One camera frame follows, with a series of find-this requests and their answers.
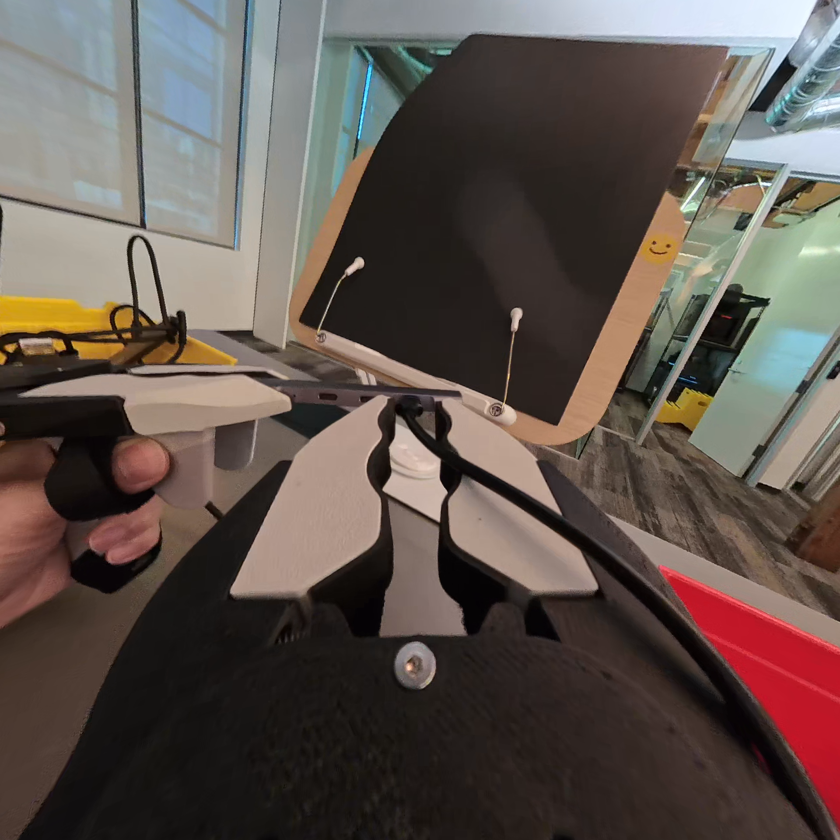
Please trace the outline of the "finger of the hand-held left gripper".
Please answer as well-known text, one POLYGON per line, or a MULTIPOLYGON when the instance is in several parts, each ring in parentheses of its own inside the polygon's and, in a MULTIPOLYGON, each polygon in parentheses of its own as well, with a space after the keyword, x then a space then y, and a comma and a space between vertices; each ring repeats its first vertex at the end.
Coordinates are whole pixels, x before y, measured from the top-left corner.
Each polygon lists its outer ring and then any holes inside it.
POLYGON ((140 435, 201 432, 258 421, 291 410, 291 399, 245 374, 98 374, 42 385, 38 398, 118 397, 132 431, 140 435))
POLYGON ((243 375, 265 384, 285 384, 286 376, 257 365, 156 364, 134 367, 127 371, 134 379, 145 382, 176 382, 189 379, 243 375))

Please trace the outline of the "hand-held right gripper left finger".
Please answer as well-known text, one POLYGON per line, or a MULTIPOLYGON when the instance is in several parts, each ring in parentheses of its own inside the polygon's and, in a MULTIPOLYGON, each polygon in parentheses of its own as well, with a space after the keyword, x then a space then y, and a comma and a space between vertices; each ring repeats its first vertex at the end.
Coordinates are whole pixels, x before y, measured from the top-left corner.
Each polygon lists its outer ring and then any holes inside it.
POLYGON ((384 488, 394 431, 394 402, 379 395, 296 454, 231 586, 233 598, 384 596, 393 575, 384 488))

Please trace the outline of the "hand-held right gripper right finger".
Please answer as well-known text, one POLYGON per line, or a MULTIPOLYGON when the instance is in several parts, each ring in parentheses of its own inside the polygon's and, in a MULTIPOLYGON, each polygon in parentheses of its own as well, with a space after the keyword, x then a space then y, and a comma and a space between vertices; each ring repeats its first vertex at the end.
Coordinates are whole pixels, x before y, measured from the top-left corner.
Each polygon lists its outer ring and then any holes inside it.
MULTIPOLYGON (((458 455, 560 512, 537 459, 516 438, 456 399, 441 402, 440 416, 448 422, 445 442, 458 455)), ((458 478, 448 492, 446 513, 455 548, 515 593, 597 592, 595 576, 579 549, 473 479, 458 478)))

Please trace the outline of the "yellow plastic bin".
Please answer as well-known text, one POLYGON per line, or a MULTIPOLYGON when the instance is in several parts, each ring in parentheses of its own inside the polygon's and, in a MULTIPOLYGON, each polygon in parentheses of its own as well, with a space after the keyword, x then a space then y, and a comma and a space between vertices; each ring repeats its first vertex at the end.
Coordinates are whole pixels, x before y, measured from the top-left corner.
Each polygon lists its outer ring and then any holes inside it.
MULTIPOLYGON (((114 316, 115 326, 128 335, 132 321, 130 304, 109 301, 101 308, 85 308, 78 301, 36 297, 1 297, 2 336, 8 333, 42 333, 54 330, 61 333, 97 333, 109 330, 110 314, 120 308, 114 316)), ((106 343, 82 342, 71 339, 79 356, 85 360, 104 360, 113 357, 123 349, 123 343, 112 340, 106 343)), ((234 355, 215 349, 209 344, 189 337, 182 355, 172 363, 177 349, 176 343, 164 341, 161 346, 143 357, 143 364, 210 364, 233 366, 234 355)))

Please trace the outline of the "grey usb hub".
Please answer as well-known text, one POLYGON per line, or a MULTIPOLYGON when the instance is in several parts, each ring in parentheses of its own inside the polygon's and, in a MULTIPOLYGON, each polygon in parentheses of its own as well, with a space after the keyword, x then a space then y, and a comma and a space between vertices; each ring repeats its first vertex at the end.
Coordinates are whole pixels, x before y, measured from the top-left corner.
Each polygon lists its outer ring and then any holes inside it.
POLYGON ((450 390, 424 390, 393 385, 339 384, 330 385, 316 381, 290 381, 277 377, 259 377, 258 381, 285 394, 292 404, 330 405, 352 411, 379 396, 389 400, 408 400, 420 405, 423 411, 431 412, 444 399, 461 402, 461 392, 450 390))

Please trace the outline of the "red plastic bin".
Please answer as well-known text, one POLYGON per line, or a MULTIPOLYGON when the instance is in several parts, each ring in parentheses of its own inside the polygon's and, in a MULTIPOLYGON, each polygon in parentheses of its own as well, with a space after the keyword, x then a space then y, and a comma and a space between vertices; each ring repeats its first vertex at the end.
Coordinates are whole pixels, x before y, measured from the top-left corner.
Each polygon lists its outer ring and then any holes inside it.
POLYGON ((838 647, 668 566, 659 569, 762 703, 837 820, 838 647))

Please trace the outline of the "person's left hand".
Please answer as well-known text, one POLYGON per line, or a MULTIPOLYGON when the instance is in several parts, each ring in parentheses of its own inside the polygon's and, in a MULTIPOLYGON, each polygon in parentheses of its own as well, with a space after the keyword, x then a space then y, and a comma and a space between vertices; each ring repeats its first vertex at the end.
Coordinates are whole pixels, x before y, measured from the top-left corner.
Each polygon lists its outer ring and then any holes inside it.
MULTIPOLYGON (((42 439, 1 447, 1 626, 14 623, 63 592, 71 583, 67 522, 47 501, 44 483, 56 458, 42 439)), ((153 439, 133 437, 112 453, 115 484, 127 494, 158 485, 170 460, 153 439)), ((161 538, 162 504, 153 497, 140 509, 99 522, 88 539, 111 564, 128 564, 161 538)))

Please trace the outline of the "black shelf rack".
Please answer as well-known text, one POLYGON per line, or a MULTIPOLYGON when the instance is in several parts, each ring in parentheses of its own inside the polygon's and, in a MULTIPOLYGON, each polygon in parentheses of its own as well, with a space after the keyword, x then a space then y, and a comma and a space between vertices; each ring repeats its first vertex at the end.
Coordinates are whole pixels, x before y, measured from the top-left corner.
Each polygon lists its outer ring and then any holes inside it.
MULTIPOLYGON (((675 368, 708 298, 708 294, 690 298, 644 388, 644 398, 649 406, 675 368)), ((739 284, 730 285, 668 392, 668 401, 676 402, 685 389, 714 396, 769 305, 769 298, 747 294, 739 284)))

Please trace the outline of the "large window with blinds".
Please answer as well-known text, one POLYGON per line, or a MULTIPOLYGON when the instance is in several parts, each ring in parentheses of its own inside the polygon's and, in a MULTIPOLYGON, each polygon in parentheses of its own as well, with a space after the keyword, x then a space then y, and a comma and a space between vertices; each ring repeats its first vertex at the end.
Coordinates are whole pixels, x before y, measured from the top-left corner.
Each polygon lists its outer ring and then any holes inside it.
POLYGON ((2 1, 2 197, 234 247, 249 7, 2 1))

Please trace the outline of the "wooden board with black panel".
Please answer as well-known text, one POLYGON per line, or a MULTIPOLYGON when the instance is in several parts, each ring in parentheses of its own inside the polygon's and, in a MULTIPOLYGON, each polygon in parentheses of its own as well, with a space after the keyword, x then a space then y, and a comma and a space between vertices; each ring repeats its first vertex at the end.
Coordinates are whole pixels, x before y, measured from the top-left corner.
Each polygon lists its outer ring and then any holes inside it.
POLYGON ((346 171, 290 302, 295 338, 597 425, 683 237, 667 189, 728 48, 473 34, 346 171))

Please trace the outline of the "silver ventilation ducts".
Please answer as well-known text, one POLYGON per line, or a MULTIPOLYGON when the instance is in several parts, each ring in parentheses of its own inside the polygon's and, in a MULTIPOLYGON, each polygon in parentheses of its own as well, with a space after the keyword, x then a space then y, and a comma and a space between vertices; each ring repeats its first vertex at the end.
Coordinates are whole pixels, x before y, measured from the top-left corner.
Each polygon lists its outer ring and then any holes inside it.
POLYGON ((839 124, 838 2, 818 3, 788 60, 795 68, 767 108, 773 133, 837 129, 839 124))

